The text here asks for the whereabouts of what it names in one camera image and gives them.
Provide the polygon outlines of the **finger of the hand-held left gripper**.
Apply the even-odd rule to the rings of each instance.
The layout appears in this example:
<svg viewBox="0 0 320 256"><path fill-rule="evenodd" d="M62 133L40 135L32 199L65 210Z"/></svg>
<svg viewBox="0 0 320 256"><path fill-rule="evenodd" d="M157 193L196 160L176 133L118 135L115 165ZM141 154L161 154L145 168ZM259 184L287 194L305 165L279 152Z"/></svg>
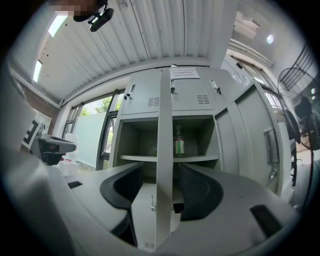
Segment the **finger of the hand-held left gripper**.
<svg viewBox="0 0 320 256"><path fill-rule="evenodd" d="M49 144L49 151L54 153L70 153L77 148L74 142L55 136L48 136L47 143Z"/></svg>

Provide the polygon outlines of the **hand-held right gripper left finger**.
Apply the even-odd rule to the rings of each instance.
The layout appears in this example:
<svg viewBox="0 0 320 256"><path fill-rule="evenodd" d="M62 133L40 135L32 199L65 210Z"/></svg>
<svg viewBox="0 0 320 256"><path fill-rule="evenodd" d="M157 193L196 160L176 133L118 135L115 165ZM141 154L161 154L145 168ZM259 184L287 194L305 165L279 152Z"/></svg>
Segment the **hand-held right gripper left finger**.
<svg viewBox="0 0 320 256"><path fill-rule="evenodd" d="M143 184L143 163L69 176L51 170L48 178L59 212L86 238L97 241L101 232L138 246L132 204Z"/></svg>

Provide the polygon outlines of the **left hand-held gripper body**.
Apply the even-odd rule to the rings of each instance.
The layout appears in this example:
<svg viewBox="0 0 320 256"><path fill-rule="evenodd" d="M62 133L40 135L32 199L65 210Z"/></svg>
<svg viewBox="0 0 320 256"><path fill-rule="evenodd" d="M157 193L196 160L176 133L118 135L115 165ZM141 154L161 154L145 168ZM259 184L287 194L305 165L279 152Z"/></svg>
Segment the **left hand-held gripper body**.
<svg viewBox="0 0 320 256"><path fill-rule="evenodd" d="M64 153L50 151L47 137L52 135L45 133L45 127L44 122L34 119L22 140L22 145L46 165L55 166L59 164Z"/></svg>

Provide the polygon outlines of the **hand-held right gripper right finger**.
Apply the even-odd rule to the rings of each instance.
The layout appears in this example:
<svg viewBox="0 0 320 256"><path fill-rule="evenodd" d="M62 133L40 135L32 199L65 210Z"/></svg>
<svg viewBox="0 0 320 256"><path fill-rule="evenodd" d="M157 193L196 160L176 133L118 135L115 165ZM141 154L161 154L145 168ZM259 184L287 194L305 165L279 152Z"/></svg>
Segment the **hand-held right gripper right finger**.
<svg viewBox="0 0 320 256"><path fill-rule="evenodd" d="M184 208L164 256L264 256L300 215L258 182L193 164L179 166Z"/></svg>

